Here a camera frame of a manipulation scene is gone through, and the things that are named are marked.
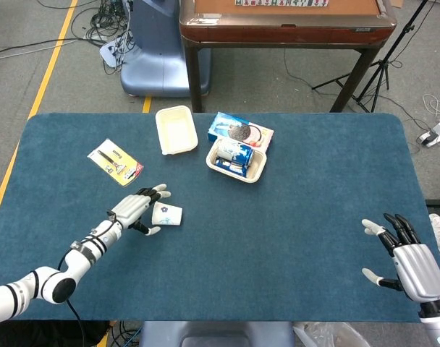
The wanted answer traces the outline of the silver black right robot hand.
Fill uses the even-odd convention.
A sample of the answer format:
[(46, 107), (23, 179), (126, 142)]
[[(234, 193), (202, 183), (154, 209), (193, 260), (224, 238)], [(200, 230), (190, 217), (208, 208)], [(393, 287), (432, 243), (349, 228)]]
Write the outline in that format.
[(440, 268), (429, 247), (422, 243), (412, 224), (399, 214), (384, 214), (396, 235), (379, 224), (363, 219), (364, 232), (377, 236), (387, 250), (397, 271), (397, 278), (385, 278), (368, 268), (362, 274), (377, 286), (405, 292), (420, 304), (440, 300)]

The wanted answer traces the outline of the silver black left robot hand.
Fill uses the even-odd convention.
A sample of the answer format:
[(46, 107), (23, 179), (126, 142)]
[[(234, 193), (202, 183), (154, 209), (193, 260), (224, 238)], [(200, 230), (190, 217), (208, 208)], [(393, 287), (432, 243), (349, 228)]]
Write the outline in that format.
[(122, 230), (132, 228), (146, 236), (158, 233), (158, 226), (147, 227), (140, 221), (143, 213), (161, 198), (171, 196), (166, 190), (166, 184), (159, 184), (152, 188), (141, 188), (135, 194), (127, 195), (115, 207), (108, 211), (110, 221), (117, 222)]

